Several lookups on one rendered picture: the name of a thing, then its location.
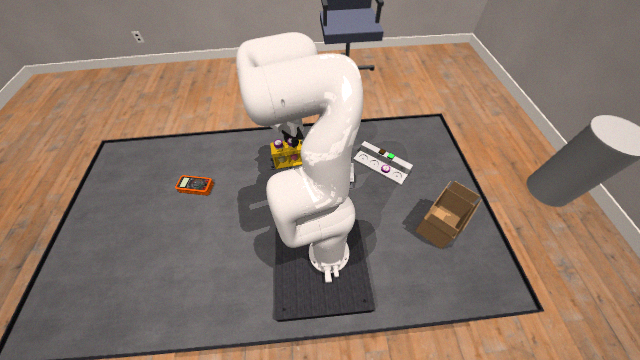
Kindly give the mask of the brown cardboard box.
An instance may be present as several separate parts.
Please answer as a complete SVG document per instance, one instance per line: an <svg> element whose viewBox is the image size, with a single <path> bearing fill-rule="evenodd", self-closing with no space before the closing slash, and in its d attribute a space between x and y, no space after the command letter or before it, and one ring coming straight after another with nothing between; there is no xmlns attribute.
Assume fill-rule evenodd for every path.
<svg viewBox="0 0 640 360"><path fill-rule="evenodd" d="M479 197L454 181L449 189L444 189L415 231L442 249L464 230L482 200L474 206L472 203Z"/></svg>

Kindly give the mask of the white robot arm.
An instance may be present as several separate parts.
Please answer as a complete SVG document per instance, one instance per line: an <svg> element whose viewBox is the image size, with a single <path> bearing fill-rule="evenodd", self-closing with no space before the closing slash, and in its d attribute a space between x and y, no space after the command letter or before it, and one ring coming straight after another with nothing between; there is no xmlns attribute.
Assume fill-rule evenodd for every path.
<svg viewBox="0 0 640 360"><path fill-rule="evenodd" d="M363 112L359 69L345 55L318 55L301 33L244 42L236 68L243 105L255 124L279 133L285 122L320 114L301 146L302 165L274 174L266 193L284 244L311 243L311 263L332 282L331 273L339 277L348 261L346 240L355 222L348 194Z"/></svg>

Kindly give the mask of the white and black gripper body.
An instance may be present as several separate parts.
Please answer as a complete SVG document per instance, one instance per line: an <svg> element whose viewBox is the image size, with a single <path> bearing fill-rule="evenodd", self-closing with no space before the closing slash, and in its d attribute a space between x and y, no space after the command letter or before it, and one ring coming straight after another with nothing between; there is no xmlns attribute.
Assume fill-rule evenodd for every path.
<svg viewBox="0 0 640 360"><path fill-rule="evenodd" d="M304 129L303 129L302 119L285 122L283 131L285 131L286 133L288 133L289 135L291 135L293 137L296 137L296 135L297 135L297 127L299 127L301 132L303 132Z"/></svg>

